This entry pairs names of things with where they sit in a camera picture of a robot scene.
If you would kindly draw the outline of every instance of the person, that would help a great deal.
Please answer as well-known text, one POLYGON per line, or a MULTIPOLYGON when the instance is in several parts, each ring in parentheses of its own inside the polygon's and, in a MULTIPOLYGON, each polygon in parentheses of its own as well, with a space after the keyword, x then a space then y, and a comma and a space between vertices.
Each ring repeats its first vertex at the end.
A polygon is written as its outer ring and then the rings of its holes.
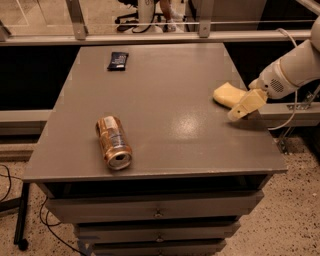
POLYGON ((177 30, 177 24, 175 20, 183 20, 183 15, 177 13, 171 4, 172 0, 160 0, 160 9, 167 22, 167 32, 175 32, 177 30))

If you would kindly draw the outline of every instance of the gray tabletop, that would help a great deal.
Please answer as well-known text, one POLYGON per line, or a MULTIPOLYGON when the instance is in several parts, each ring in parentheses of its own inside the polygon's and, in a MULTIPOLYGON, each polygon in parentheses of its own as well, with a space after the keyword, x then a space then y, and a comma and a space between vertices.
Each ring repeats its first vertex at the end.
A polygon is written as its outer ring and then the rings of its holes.
POLYGON ((284 172, 261 120, 231 123, 212 100, 225 82, 244 88, 223 44, 83 47, 25 172, 26 182, 284 172), (111 52, 126 71, 107 71, 111 52), (117 116, 133 150, 109 170, 95 124, 117 116))

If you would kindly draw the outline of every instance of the yellow sponge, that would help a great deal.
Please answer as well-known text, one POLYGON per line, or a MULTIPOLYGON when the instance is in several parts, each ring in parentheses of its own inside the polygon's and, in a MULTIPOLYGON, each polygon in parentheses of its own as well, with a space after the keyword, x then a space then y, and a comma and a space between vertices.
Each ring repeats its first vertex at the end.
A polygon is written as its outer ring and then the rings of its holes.
POLYGON ((245 94, 246 91, 236 88, 227 82, 213 91, 213 99, 221 105, 232 108, 245 94))

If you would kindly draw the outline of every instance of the white cable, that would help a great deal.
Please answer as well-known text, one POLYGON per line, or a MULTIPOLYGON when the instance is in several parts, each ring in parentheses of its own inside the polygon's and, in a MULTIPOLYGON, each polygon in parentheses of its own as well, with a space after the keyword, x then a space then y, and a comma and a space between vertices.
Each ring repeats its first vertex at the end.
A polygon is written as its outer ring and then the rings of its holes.
MULTIPOLYGON (((288 33, 288 31, 284 30, 283 28, 278 28, 277 29, 280 33, 286 35, 287 37, 290 38, 291 42, 293 43, 294 47, 298 47, 296 41, 293 39, 293 37, 288 33)), ((290 118, 283 124, 277 126, 277 127, 273 127, 273 128, 268 128, 269 131, 274 131, 274 130, 278 130, 284 126, 286 126, 288 123, 290 123, 292 121, 292 119, 294 118, 295 114, 296 114, 296 110, 297 110, 297 104, 298 104, 298 91, 295 91, 294 93, 294 105, 293 105, 293 112, 290 116, 290 118)))

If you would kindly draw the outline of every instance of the speckled floor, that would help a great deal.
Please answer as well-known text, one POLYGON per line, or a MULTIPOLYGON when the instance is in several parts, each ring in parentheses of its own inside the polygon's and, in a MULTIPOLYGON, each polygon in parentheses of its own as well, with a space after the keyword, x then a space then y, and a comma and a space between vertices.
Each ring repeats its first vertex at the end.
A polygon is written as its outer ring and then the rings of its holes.
MULTIPOLYGON (((251 255, 320 255, 320 166, 301 136, 288 140, 290 154, 283 155, 286 174, 275 175, 263 189, 265 197, 250 215, 240 219, 241 227, 227 239, 227 246, 218 256, 251 255)), ((11 175, 21 177, 27 162, 2 162, 10 168, 11 175)), ((8 189, 7 179, 0 177, 0 195, 8 189)), ((19 196, 21 181, 12 180, 9 198, 19 196)), ((25 238, 28 250, 19 251, 13 245, 17 213, 0 215, 0 255, 79 255, 58 241, 39 218, 44 195, 32 184, 30 189, 25 238)), ((54 216, 49 222, 55 223, 54 216)), ((71 225, 52 228, 63 240, 77 248, 71 225)))

